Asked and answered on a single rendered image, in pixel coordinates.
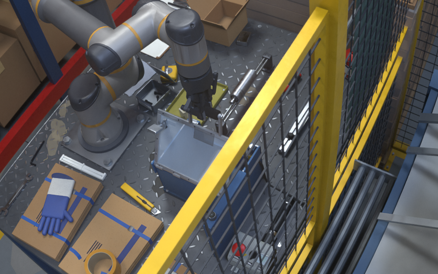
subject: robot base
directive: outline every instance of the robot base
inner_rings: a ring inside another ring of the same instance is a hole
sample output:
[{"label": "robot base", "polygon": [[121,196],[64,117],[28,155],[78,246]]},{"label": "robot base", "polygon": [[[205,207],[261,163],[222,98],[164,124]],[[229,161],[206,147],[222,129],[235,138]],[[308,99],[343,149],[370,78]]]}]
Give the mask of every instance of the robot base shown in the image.
[{"label": "robot base", "polygon": [[[72,140],[70,144],[62,144],[64,147],[70,149],[71,151],[74,151],[75,153],[79,154],[80,156],[83,156],[86,159],[89,159],[90,161],[96,163],[99,166],[102,166],[106,170],[111,170],[118,159],[121,157],[121,155],[124,153],[126,148],[131,144],[131,142],[134,140],[136,135],[140,132],[141,128],[144,127],[146,122],[148,121],[148,117],[144,116],[144,121],[142,123],[139,123],[136,121],[136,116],[138,116],[138,112],[134,111],[128,107],[125,107],[123,105],[112,103],[111,107],[116,108],[120,111],[122,111],[127,118],[128,124],[129,124],[129,130],[127,133],[127,136],[124,138],[124,140],[114,149],[105,152],[105,153],[93,153],[88,151],[87,149],[83,148],[82,145],[79,142],[78,134],[80,125],[75,124],[75,126],[68,132],[68,137]],[[106,166],[104,164],[104,161],[109,162],[109,159],[111,159],[111,164]]]}]

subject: tape measure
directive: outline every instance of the tape measure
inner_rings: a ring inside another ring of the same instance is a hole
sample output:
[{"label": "tape measure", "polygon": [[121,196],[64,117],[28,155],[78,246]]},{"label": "tape measure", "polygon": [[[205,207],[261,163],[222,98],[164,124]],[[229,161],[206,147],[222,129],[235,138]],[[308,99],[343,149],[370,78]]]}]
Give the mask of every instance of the tape measure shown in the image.
[{"label": "tape measure", "polygon": [[111,262],[113,262],[113,266],[111,267],[111,270],[108,271],[108,274],[121,274],[121,265],[116,260],[116,257],[113,255],[113,253],[106,249],[96,249],[87,255],[86,262],[84,263],[86,274],[95,274],[94,268],[96,267],[97,263],[106,259],[110,259]]}]

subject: green tray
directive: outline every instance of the green tray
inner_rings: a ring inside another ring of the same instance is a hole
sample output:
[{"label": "green tray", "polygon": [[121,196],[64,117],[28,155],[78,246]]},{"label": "green tray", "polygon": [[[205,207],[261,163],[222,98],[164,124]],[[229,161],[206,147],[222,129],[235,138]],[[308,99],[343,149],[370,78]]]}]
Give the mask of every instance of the green tray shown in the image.
[{"label": "green tray", "polygon": [[[221,102],[221,99],[224,97],[224,95],[227,93],[227,91],[229,90],[229,87],[221,84],[221,83],[217,83],[216,86],[216,94],[212,95],[212,107],[215,108],[217,107],[217,105],[219,105],[219,103]],[[179,112],[179,108],[186,104],[187,102],[187,95],[186,95],[186,91],[184,89],[182,89],[179,92],[179,95],[177,95],[177,97],[175,97],[175,99],[173,99],[172,103],[168,106],[167,108],[167,112],[172,113],[175,116],[180,117],[180,112]],[[192,115],[192,119],[199,121],[200,125],[204,125],[205,121],[199,120],[197,119],[197,117],[195,117],[194,115]]]}]

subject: blue glove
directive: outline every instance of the blue glove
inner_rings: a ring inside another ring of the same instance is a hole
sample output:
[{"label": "blue glove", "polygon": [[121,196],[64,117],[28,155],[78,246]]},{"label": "blue glove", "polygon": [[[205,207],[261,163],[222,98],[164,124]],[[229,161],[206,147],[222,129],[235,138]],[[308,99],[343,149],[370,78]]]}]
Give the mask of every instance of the blue glove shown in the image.
[{"label": "blue glove", "polygon": [[54,231],[58,233],[60,223],[64,219],[73,222],[72,216],[67,211],[67,206],[74,184],[75,181],[66,175],[52,176],[38,226],[38,231],[42,232],[43,235],[47,235],[47,233],[53,235]]}]

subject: yellow utility knife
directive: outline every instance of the yellow utility knife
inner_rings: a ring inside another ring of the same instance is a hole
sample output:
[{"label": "yellow utility knife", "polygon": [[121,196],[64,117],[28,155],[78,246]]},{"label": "yellow utility knife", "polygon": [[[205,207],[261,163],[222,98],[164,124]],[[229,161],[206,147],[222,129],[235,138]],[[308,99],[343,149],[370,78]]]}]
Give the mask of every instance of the yellow utility knife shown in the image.
[{"label": "yellow utility knife", "polygon": [[144,209],[151,212],[153,215],[159,214],[161,211],[158,210],[150,201],[148,201],[145,197],[139,194],[135,189],[133,189],[127,183],[124,183],[121,186],[121,189],[126,192],[129,196],[131,196],[135,201],[137,201]]}]

